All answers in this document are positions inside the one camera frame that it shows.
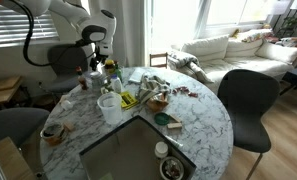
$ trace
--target square tray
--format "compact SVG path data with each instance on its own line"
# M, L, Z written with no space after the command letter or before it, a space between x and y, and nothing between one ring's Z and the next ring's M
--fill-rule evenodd
M191 179L196 165L140 116L133 117L79 153L88 179L161 179L155 145L168 145L168 156L184 166Z

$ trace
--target white marble surface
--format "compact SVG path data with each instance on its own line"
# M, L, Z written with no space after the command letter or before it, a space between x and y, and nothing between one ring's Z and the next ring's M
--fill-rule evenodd
M138 92L139 85L128 83L127 80L134 69L125 68L123 74L123 85L133 95ZM75 130L55 147L41 140L41 161L48 179L87 179L79 152L136 115L142 116L160 132L183 144L179 149L197 166L193 179L221 177L232 153L233 131L228 113L220 100L206 86L186 75L159 68L143 69L164 78L172 88L184 85L191 92L198 93L198 98L184 94L171 95L170 103L163 111L182 120L181 132L173 133L165 126L155 124L154 114L145 105L123 110L122 121L117 125L109 125L105 123L97 106L98 96L91 89L81 91L80 87L76 87L68 97L73 108L65 111L57 105L46 122L70 121L75 126Z

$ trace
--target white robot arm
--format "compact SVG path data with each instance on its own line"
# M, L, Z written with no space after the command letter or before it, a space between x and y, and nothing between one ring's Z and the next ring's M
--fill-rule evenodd
M81 36L77 45L95 43L96 55L108 56L112 54L116 18L109 11L101 10L94 16L90 16L81 6L70 4L65 0L0 0L0 4L24 14L22 8L14 1L26 6L33 16L40 16L50 10L65 17Z

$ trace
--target chair backrest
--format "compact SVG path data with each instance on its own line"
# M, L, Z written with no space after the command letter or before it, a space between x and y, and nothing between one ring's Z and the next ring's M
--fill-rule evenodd
M274 104L279 90L279 83L273 77L236 69L222 79L218 97L228 111L259 112L263 115Z
M74 44L53 46L48 50L47 56L49 62L56 62L51 67L57 76L75 74L77 66L80 66L83 72L88 70L85 51L82 47L75 47Z
M168 53L161 54L150 54L150 67L165 67L167 68Z

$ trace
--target white sofa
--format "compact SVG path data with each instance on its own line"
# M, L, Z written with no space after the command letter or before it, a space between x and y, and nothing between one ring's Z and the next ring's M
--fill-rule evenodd
M297 48L264 40L245 43L228 35L197 39L173 46L170 69L189 75L217 94L223 76L233 69L249 69L281 80L297 65Z

